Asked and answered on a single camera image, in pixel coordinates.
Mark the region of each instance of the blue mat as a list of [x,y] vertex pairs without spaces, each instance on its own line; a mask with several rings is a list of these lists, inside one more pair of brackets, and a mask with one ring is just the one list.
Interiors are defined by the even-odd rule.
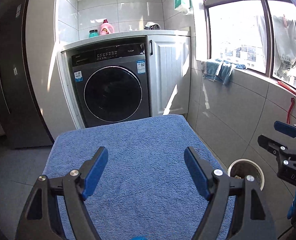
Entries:
[[[214,169],[222,168],[184,117],[165,115],[66,132],[56,139],[44,174],[64,176],[100,146],[108,149],[108,163],[85,205],[101,239],[190,240],[208,202],[190,177],[185,148],[193,146]],[[218,239],[226,239],[233,200],[229,198]],[[73,240],[63,197],[58,204],[66,237]]]

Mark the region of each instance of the blue gripper pad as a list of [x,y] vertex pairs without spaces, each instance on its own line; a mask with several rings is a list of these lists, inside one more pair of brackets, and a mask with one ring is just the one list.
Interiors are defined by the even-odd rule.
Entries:
[[211,194],[208,190],[207,178],[188,148],[185,149],[184,160],[198,193],[206,200],[210,200]]
[[98,156],[94,165],[88,172],[87,177],[85,178],[85,186],[81,194],[83,200],[86,200],[89,196],[91,196],[94,193],[97,187],[97,184],[99,182],[99,179],[104,172],[107,162],[108,162],[108,150],[104,148],[104,150]]
[[276,131],[281,132],[283,134],[286,134],[292,138],[296,138],[296,127],[283,123],[283,122],[279,122],[276,121],[273,124],[273,127],[275,128]]

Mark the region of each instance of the pink detergent bottle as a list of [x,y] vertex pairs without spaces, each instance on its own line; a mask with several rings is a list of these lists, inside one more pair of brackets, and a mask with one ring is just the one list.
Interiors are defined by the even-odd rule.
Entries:
[[113,29],[112,25],[108,23],[107,19],[105,19],[104,23],[101,25],[100,28],[100,35],[105,35],[114,32],[115,30]]

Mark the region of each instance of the washing machine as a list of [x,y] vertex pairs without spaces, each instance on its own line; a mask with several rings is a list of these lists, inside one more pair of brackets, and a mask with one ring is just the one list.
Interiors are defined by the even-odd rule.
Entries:
[[150,117],[144,43],[85,51],[71,62],[85,127]]

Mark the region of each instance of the washing machine door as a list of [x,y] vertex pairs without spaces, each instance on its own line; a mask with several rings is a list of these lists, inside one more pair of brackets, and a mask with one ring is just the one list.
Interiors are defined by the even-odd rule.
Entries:
[[138,78],[128,69],[109,66],[88,79],[84,90],[89,111],[106,122],[120,122],[132,116],[142,99]]

